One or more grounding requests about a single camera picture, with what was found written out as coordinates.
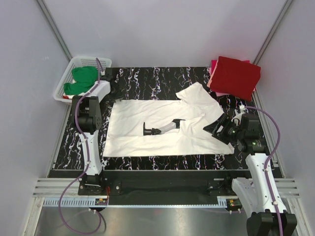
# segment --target green cloth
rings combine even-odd
[[[77,67],[72,70],[75,83],[65,83],[63,85],[66,95],[78,95],[87,92],[97,80],[98,71],[93,66]]]

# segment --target metal floor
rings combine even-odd
[[[82,207],[63,207],[63,215],[76,230],[97,227],[98,217]],[[246,236],[246,214],[203,208],[107,208],[99,236]],[[62,225],[57,207],[44,207],[35,236],[76,236]]]

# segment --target white shirt sleeve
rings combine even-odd
[[[215,122],[223,114],[219,103],[198,82],[176,93],[176,96],[186,104],[202,109],[209,124]]]
[[[198,82],[180,92],[177,92],[176,96],[192,106],[212,106],[218,103]]]

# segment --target table surface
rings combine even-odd
[[[114,68],[116,81],[124,94],[124,99],[140,100],[176,100],[179,92],[195,82],[204,88],[210,79],[208,67],[150,67],[150,68]],[[239,105],[255,106],[232,95],[216,97],[209,94],[221,105],[224,112],[235,115]],[[113,104],[105,101],[100,103],[102,126],[99,131],[99,155],[105,170],[243,170],[248,169],[245,163],[246,153],[237,148],[232,155],[185,155],[185,156],[142,156],[142,157],[103,157],[106,134],[110,122]],[[67,121],[58,156],[53,170],[82,170],[84,167],[82,146],[75,131]]]
[[[82,207],[63,207],[71,227],[90,232],[98,217]],[[106,222],[97,236],[246,236],[246,214],[229,214],[211,208],[106,208],[100,212]],[[57,207],[43,207],[35,236],[77,236],[63,225]]]

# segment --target white t-shirt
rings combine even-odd
[[[203,130],[223,111],[202,85],[195,83],[176,95],[180,100],[123,100],[115,103],[103,156],[232,154],[231,145]],[[173,119],[184,119],[179,129],[162,135],[143,136],[143,122],[147,129],[151,129],[165,126]]]

